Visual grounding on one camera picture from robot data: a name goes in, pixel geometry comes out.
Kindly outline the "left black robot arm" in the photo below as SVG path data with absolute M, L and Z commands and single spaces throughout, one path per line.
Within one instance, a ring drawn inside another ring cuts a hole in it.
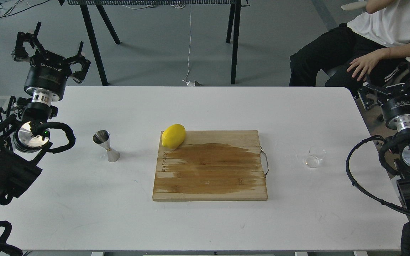
M 39 22 L 33 32 L 19 32 L 12 52 L 14 61 L 30 65 L 24 85 L 29 97 L 10 97 L 7 108 L 0 108 L 0 205 L 4 206 L 39 177 L 38 164 L 45 154 L 61 153 L 75 145 L 73 130 L 51 121 L 58 114 L 52 102 L 63 99 L 68 78 L 83 82 L 90 61 L 82 54 L 83 42 L 71 57 L 46 50 L 37 38 L 40 27 Z M 21 249 L 7 243 L 11 231 L 10 222 L 0 221 L 0 254 L 21 256 Z

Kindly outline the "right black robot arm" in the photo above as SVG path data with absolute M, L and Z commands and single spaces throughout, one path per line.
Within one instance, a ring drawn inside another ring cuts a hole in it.
M 352 185 L 366 196 L 410 217 L 410 57 L 407 58 L 406 66 L 407 68 L 402 70 L 401 78 L 396 78 L 384 86 L 375 86 L 367 76 L 366 83 L 358 90 L 364 108 L 370 110 L 379 106 L 385 126 L 396 130 L 396 134 L 387 138 L 375 135 L 359 142 L 346 159 L 346 173 Z M 352 154 L 370 141 L 381 141 L 382 146 L 378 153 L 381 166 L 391 175 L 400 177 L 396 184 L 403 207 L 369 193 L 351 174 L 349 162 Z M 403 226 L 400 249 L 403 256 L 410 256 L 410 222 Z

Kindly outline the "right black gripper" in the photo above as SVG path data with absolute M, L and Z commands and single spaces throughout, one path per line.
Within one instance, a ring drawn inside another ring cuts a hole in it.
M 392 130 L 404 130 L 410 128 L 410 77 L 406 84 L 408 91 L 388 92 L 388 83 L 376 85 L 369 74 L 365 76 L 366 81 L 358 89 L 358 96 L 363 104 L 364 110 L 369 111 L 375 106 L 381 108 L 385 126 Z

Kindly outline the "person's hand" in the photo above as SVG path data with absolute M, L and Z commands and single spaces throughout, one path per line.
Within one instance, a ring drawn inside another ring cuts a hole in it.
M 352 60 L 346 71 L 351 72 L 351 78 L 355 78 L 357 81 L 366 80 L 364 77 L 371 73 L 383 57 L 383 49 L 375 50 Z

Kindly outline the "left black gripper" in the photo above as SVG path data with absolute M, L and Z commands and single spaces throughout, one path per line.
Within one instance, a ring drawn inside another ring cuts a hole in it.
M 71 77 L 75 83 L 82 83 L 91 62 L 82 54 L 84 42 L 80 42 L 77 54 L 68 58 L 46 51 L 37 38 L 40 27 L 41 22 L 37 22 L 33 32 L 19 31 L 11 56 L 15 62 L 30 62 L 30 70 L 24 86 L 27 94 L 32 96 L 36 89 L 45 89 L 53 93 L 53 101 L 60 101 L 63 99 L 67 78 Z M 36 49 L 33 56 L 29 56 L 24 43 L 29 43 L 33 49 Z M 70 67 L 75 64 L 79 64 L 81 69 L 72 72 Z

